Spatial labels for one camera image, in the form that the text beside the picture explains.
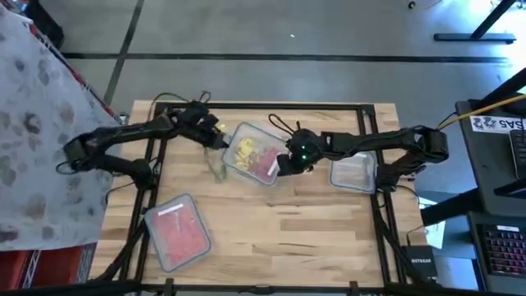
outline floor seam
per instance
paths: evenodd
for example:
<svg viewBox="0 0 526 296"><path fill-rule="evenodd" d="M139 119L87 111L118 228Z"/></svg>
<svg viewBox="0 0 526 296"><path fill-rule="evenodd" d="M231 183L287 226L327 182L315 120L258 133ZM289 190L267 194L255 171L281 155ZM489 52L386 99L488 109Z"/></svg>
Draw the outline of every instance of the floor seam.
<svg viewBox="0 0 526 296"><path fill-rule="evenodd" d="M63 53L72 59L127 60L229 60L229 61L315 61L315 62L422 62L422 63L499 63L511 61L503 57L441 56L372 56L347 54L260 54L260 53Z"/></svg>
<svg viewBox="0 0 526 296"><path fill-rule="evenodd" d="M141 17L144 4L145 0L137 0L135 9L133 11L133 15L131 16L130 25L128 26L126 36L124 37L121 50L118 54L118 59L115 62L115 66L113 67L108 87L106 88L106 92L104 94L104 102L107 105L110 105L112 103L113 95L115 94L115 90L117 89L117 83L121 76L122 68L124 67L124 62L126 61L126 56L128 50L130 49L130 44L132 43L133 36L135 35L137 24L139 23L139 18Z"/></svg>

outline plastic lid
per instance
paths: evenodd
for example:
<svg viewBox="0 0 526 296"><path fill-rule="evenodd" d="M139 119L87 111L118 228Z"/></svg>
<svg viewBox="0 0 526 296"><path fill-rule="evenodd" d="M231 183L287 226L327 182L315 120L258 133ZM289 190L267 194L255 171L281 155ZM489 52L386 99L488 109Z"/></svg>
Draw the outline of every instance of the plastic lid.
<svg viewBox="0 0 526 296"><path fill-rule="evenodd" d="M330 183L357 192L376 190L376 157L372 152L359 152L353 157L332 161Z"/></svg>
<svg viewBox="0 0 526 296"><path fill-rule="evenodd" d="M203 257L212 248L196 204L188 194L148 210L145 222L166 272Z"/></svg>
<svg viewBox="0 0 526 296"><path fill-rule="evenodd" d="M240 123L232 135L223 162L241 175L272 186L279 167L276 156L288 153L285 141L250 123Z"/></svg>

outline white sticker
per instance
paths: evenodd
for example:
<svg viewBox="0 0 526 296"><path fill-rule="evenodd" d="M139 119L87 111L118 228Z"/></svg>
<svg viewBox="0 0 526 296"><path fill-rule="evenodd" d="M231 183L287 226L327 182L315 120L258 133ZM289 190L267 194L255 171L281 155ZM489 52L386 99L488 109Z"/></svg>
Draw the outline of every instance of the white sticker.
<svg viewBox="0 0 526 296"><path fill-rule="evenodd" d="M276 165L278 165L278 160L277 159L274 160L274 162L272 163L272 166L270 167L269 171L266 172L266 174L271 176L272 172L274 172L274 170L276 169Z"/></svg>
<svg viewBox="0 0 526 296"><path fill-rule="evenodd" d="M162 210L162 211L160 211L159 213L157 213L157 215L168 214L169 212L172 212L172 211L175 211L175 210L179 210L179 209L181 209L182 207L184 207L183 204L178 204L178 205L176 205L176 206L169 207L169 208L166 209L166 210Z"/></svg>
<svg viewBox="0 0 526 296"><path fill-rule="evenodd" d="M497 225L496 228L499 230L519 232L519 227Z"/></svg>
<svg viewBox="0 0 526 296"><path fill-rule="evenodd" d="M470 116L474 132L510 133L512 130L524 129L524 119L503 118L497 116Z"/></svg>

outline black robotic arm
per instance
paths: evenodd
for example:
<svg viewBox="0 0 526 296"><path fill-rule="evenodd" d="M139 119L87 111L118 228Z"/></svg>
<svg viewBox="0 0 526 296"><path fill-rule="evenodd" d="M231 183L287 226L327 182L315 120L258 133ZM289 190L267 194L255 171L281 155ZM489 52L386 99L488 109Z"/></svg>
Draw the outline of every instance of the black robotic arm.
<svg viewBox="0 0 526 296"><path fill-rule="evenodd" d="M146 123L97 128L69 141L63 150L67 163L75 172L102 169L123 173L131 177L137 188L148 189L156 182L148 160L125 160L106 155L106 150L129 141L151 138L168 140L176 136L184 136L212 149L227 148L223 133L215 127L218 121L204 103L192 101L183 111L163 112Z"/></svg>
<svg viewBox="0 0 526 296"><path fill-rule="evenodd" d="M278 176L310 171L324 158L341 160L361 151L404 149L407 153L400 159L378 167L376 186L390 190L395 189L402 175L419 173L425 169L425 163L437 164L449 157L445 133L423 126L363 136L346 132L322 132L318 136L311 130L299 128L292 132L286 146L290 154L278 155Z"/></svg>

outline red food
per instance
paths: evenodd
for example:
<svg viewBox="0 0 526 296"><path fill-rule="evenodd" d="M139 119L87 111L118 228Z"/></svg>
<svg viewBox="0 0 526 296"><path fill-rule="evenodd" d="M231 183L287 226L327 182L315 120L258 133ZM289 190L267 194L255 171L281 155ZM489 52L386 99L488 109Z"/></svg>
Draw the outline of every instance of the red food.
<svg viewBox="0 0 526 296"><path fill-rule="evenodd" d="M266 147L262 153L257 156L257 161L251 165L248 170L256 175L262 182L270 183L273 179L272 172L269 173L272 165L276 161L279 150L274 147Z"/></svg>
<svg viewBox="0 0 526 296"><path fill-rule="evenodd" d="M191 205L154 217L158 252L167 269L199 256L210 248L210 242Z"/></svg>

